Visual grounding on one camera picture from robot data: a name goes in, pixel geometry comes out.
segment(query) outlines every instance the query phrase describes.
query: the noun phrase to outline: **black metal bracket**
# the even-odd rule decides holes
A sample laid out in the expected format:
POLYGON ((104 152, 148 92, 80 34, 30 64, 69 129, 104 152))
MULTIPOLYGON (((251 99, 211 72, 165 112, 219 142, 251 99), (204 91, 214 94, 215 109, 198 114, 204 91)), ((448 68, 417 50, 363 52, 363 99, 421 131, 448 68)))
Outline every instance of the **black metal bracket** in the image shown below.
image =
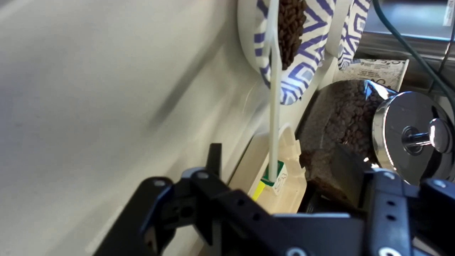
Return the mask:
POLYGON ((391 170, 366 172, 360 216, 272 216, 242 190, 219 178, 221 146, 208 166, 184 172, 178 183, 145 179, 97 250, 97 256, 162 254, 175 230, 192 224, 214 254, 425 254, 413 237, 440 251, 451 246, 455 185, 427 180, 421 189, 391 170))

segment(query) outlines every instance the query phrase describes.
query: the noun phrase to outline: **purple and white stripes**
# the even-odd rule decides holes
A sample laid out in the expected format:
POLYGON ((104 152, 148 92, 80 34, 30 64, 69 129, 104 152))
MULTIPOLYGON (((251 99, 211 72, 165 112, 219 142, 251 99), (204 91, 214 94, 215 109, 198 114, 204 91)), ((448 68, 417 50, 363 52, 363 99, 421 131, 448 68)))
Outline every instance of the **purple and white stripes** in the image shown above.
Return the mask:
MULTIPOLYGON (((302 45, 295 62, 282 72, 282 96, 283 105, 292 105, 302 99, 309 88, 317 68, 325 58, 325 45, 334 13, 336 0, 307 0, 306 22, 303 24, 302 45)), ((265 55, 266 22, 269 0, 258 0, 258 30, 255 32, 255 55, 261 75, 270 86, 270 57, 265 55)))
POLYGON ((366 27, 370 3, 369 0, 354 0, 344 20, 342 31, 342 51, 339 54, 339 67, 349 67, 357 51, 361 34, 366 27))

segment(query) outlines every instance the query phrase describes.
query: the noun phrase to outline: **bolt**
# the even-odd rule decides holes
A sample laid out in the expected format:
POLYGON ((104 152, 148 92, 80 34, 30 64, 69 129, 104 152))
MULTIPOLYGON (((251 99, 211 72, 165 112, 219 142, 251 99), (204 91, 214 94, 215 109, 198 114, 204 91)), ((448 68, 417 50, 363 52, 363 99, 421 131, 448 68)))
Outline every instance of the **bolt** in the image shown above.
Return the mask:
POLYGON ((440 179, 434 180, 434 183, 435 183, 437 186, 440 186, 440 187, 445 187, 445 186, 447 186, 447 185, 444 183, 444 180, 440 180, 440 179))
POLYGON ((305 250, 302 250, 300 247, 290 247, 286 251, 286 256, 307 256, 307 253, 305 250))
POLYGON ((197 176, 198 176, 199 179, 208 179, 208 178, 209 178, 209 175, 208 175, 206 172, 198 172, 197 176))
POLYGON ((154 180, 154 185, 155 185, 155 186, 165 186, 167 182, 164 182, 164 180, 161 180, 161 179, 157 179, 157 180, 154 180))
POLYGON ((391 173, 391 172, 388 172, 388 170, 384 172, 384 176, 387 176, 387 178, 390 178, 390 179, 396 179, 396 175, 391 173))
POLYGON ((397 251, 393 247, 381 247, 379 254, 380 256, 401 256, 400 251, 397 251))

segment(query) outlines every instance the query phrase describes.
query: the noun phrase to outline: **metal knob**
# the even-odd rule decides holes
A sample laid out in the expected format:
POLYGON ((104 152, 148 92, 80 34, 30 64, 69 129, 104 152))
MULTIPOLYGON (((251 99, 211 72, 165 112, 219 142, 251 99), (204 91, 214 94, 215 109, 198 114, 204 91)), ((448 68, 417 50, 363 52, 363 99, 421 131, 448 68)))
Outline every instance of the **metal knob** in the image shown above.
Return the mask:
POLYGON ((401 142, 407 152, 417 155, 424 146, 431 145, 435 150, 447 153, 452 150, 452 133, 447 123, 434 118, 430 122, 428 132, 420 132, 414 126, 407 126, 403 131, 401 142))

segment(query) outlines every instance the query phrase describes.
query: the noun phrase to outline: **silver circular part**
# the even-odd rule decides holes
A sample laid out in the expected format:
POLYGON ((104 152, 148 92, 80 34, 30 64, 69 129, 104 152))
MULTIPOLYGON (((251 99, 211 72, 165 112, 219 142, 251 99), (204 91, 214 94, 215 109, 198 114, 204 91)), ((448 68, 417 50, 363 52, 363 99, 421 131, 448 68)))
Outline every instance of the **silver circular part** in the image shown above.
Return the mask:
POLYGON ((206 173, 206 172, 198 172, 197 176, 198 176, 199 179, 208 179, 208 178, 209 178, 209 173, 206 173))
POLYGON ((447 126, 447 123, 440 119, 434 118, 430 122, 430 142, 431 145, 441 153, 451 152, 452 150, 452 135, 451 129, 447 126))
POLYGON ((286 251, 286 256, 307 256, 307 253, 305 250, 302 250, 300 247, 290 247, 286 251))
POLYGON ((435 183, 437 186, 440 186, 440 187, 445 187, 445 186, 447 186, 447 185, 444 183, 444 180, 440 180, 440 179, 434 180, 434 183, 435 183))
POLYGON ((416 126, 406 126, 401 132, 401 142, 404 146, 404 150, 407 150, 410 155, 418 155, 424 150, 424 145, 423 143, 407 143, 406 141, 413 136, 414 133, 418 133, 418 129, 416 126))
POLYGON ((380 165, 386 169, 396 169, 396 163, 393 160, 393 156, 390 155, 390 149, 388 149, 386 132, 384 132, 387 125, 387 118, 388 118, 388 109, 393 101, 394 98, 390 98, 376 109, 376 114, 373 118, 373 126, 371 126, 374 152, 380 165))
POLYGON ((393 247, 381 247, 379 254, 380 256, 401 256, 400 251, 397 251, 393 247))

